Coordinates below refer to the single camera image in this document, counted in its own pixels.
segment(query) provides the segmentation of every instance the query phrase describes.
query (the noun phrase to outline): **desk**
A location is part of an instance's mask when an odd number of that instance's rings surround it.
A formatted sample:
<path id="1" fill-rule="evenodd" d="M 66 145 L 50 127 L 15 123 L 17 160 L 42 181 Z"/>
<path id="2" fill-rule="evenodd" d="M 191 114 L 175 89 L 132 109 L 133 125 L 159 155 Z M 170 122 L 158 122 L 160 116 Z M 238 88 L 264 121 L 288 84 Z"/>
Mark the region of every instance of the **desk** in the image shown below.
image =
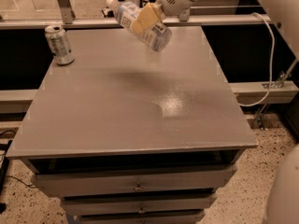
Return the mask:
<path id="1" fill-rule="evenodd" d="M 256 141 L 200 27 L 69 31 L 7 156 L 80 223 L 194 223 Z"/>

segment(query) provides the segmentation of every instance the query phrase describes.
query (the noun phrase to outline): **soda can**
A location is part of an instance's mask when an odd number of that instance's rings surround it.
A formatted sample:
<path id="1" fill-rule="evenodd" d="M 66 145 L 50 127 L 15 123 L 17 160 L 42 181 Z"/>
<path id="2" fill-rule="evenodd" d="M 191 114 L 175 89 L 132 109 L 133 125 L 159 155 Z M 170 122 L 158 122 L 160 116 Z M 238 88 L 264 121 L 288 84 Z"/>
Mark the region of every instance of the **soda can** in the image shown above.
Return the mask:
<path id="1" fill-rule="evenodd" d="M 61 25 L 47 26 L 45 36 L 57 64 L 64 65 L 74 61 L 66 31 Z"/>

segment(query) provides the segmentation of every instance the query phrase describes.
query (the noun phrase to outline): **drawer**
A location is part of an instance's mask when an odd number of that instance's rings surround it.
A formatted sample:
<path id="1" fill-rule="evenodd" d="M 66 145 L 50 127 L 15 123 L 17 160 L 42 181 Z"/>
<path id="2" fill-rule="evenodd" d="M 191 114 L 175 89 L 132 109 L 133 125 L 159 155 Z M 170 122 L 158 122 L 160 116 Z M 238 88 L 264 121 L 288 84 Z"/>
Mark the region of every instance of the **drawer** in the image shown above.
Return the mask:
<path id="1" fill-rule="evenodd" d="M 49 197 L 223 187 L 235 165 L 189 166 L 83 174 L 34 175 L 32 183 Z"/>
<path id="2" fill-rule="evenodd" d="M 140 195 L 106 195 L 75 201 L 63 200 L 61 207 L 73 216 L 206 209 L 217 198 L 200 190 L 148 192 Z"/>
<path id="3" fill-rule="evenodd" d="M 80 224 L 195 224 L 205 216 L 202 210 L 134 215 L 80 217 Z"/>

